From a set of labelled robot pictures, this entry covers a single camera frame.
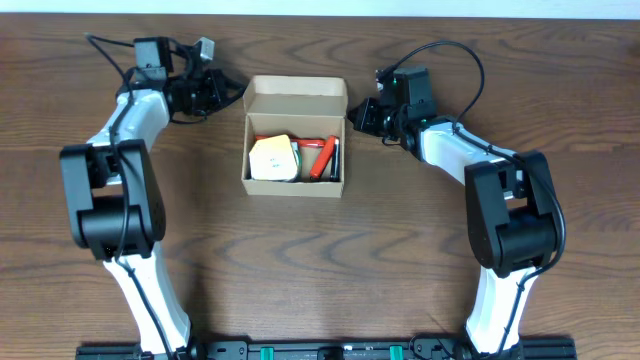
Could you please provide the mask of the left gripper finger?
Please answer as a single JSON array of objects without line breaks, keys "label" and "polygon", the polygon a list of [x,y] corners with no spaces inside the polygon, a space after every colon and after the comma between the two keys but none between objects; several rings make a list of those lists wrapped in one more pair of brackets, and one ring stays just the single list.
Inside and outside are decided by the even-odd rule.
[{"label": "left gripper finger", "polygon": [[221,69],[217,70],[218,82],[220,83],[220,87],[223,88],[226,92],[235,91],[239,93],[243,93],[245,91],[245,84],[239,81],[232,79],[227,76]]},{"label": "left gripper finger", "polygon": [[244,92],[245,92],[244,89],[240,89],[235,92],[233,91],[229,92],[228,90],[221,92],[220,101],[219,101],[219,110],[226,109],[229,106],[231,106],[233,103],[235,103],[237,100],[241,99],[244,95]]}]

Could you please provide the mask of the brown cardboard box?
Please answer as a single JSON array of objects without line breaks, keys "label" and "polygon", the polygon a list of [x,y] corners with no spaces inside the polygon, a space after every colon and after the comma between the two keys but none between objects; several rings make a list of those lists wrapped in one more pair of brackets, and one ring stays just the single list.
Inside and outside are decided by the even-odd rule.
[{"label": "brown cardboard box", "polygon": [[[337,77],[258,75],[243,95],[245,110],[244,149],[241,182],[249,195],[339,198],[344,188],[345,122],[348,94],[346,83]],[[295,138],[340,139],[340,181],[329,180],[329,162],[318,181],[309,172],[322,148],[299,147],[302,173],[297,181],[257,181],[250,173],[249,152],[257,135],[289,135]]]}]

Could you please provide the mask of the long orange utility knife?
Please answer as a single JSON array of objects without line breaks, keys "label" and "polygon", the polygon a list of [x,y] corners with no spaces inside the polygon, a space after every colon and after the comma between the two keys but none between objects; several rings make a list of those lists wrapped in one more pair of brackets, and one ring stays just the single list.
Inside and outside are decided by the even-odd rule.
[{"label": "long orange utility knife", "polygon": [[293,143],[303,148],[322,148],[325,146],[325,141],[323,139],[295,138],[286,134],[276,136],[256,136],[256,144],[260,145],[283,146],[285,143]]}]

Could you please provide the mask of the green tape roll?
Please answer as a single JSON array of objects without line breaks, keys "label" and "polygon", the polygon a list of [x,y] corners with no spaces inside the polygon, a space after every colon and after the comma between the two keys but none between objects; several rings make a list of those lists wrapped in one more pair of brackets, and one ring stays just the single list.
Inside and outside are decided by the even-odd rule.
[{"label": "green tape roll", "polygon": [[294,155],[295,155],[295,160],[296,160],[296,166],[297,166],[297,172],[296,172],[296,177],[294,178],[294,181],[297,181],[302,173],[302,156],[301,156],[301,152],[300,149],[298,147],[296,147],[294,149]]}]

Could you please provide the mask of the yellow tape measure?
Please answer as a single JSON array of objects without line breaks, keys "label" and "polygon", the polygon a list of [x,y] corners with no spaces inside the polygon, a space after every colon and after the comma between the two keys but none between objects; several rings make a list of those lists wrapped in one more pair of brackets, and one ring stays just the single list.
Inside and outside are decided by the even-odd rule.
[{"label": "yellow tape measure", "polygon": [[249,164],[257,181],[292,181],[298,175],[297,157],[287,135],[257,140],[249,152]]}]

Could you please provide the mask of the black correction tape dispenser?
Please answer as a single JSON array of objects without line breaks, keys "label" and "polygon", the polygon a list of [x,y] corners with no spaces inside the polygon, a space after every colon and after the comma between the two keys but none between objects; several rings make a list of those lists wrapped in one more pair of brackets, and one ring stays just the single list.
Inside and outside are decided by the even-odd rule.
[{"label": "black correction tape dispenser", "polygon": [[331,157],[332,163],[331,163],[331,171],[330,171],[330,177],[329,177],[329,180],[331,182],[339,182],[340,181],[340,172],[341,172],[340,149],[341,149],[340,139],[336,138],[334,140],[334,149],[333,149],[333,154],[332,154],[332,157]]}]

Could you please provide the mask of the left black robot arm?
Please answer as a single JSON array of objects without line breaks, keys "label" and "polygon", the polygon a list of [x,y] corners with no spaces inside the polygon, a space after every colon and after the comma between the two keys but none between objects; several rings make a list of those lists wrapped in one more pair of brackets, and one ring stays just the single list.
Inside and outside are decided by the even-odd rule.
[{"label": "left black robot arm", "polygon": [[136,38],[135,64],[118,72],[116,108],[86,143],[59,154],[70,230],[115,278],[137,324],[135,345],[83,345],[79,359],[205,359],[164,261],[166,212],[150,152],[162,131],[207,120],[240,99],[245,85],[211,67],[214,41]]}]

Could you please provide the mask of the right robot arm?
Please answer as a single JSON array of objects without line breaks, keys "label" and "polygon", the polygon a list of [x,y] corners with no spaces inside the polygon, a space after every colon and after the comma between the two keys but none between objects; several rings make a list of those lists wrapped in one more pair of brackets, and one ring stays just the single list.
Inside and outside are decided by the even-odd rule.
[{"label": "right robot arm", "polygon": [[463,185],[469,243],[480,264],[466,338],[454,359],[516,359],[518,327],[536,279],[561,255],[565,223],[545,156],[517,153],[437,112],[429,72],[393,65],[376,73],[379,97],[348,113],[355,130],[399,145]]}]

